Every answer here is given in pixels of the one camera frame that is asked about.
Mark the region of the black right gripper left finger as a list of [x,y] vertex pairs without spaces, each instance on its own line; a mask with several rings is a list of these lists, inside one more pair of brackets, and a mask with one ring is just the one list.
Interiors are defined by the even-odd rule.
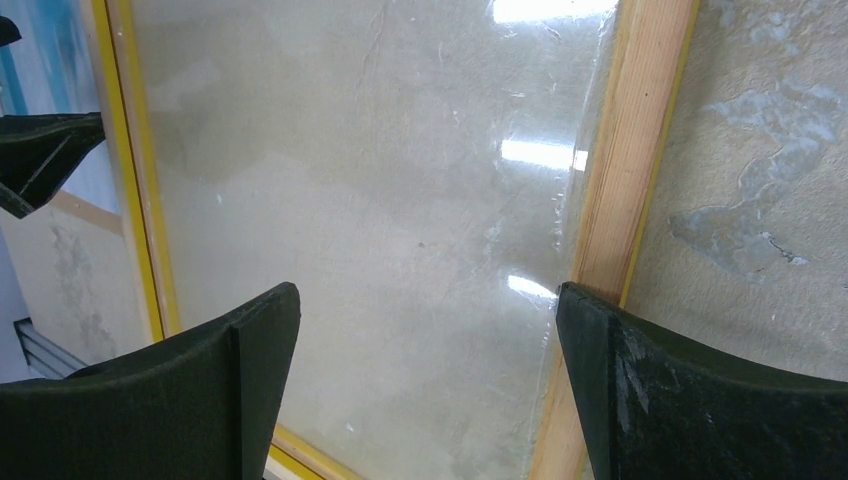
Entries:
[[61,380],[1,387],[5,479],[259,479],[301,319],[281,283]]

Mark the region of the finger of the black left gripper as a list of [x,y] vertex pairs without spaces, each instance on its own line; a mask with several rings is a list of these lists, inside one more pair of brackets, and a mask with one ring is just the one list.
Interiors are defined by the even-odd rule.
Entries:
[[1,118],[1,208],[18,219],[52,200],[105,141],[99,112]]

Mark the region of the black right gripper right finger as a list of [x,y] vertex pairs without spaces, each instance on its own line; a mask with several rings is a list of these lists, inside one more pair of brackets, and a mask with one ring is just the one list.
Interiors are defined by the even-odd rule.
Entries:
[[572,283],[556,313],[598,479],[843,479],[847,386],[758,364]]

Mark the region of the building and sky photo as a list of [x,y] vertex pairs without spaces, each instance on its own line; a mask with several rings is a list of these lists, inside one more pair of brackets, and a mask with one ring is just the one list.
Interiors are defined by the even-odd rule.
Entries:
[[100,110],[77,1],[3,1],[21,39],[1,49],[1,112],[15,115]]

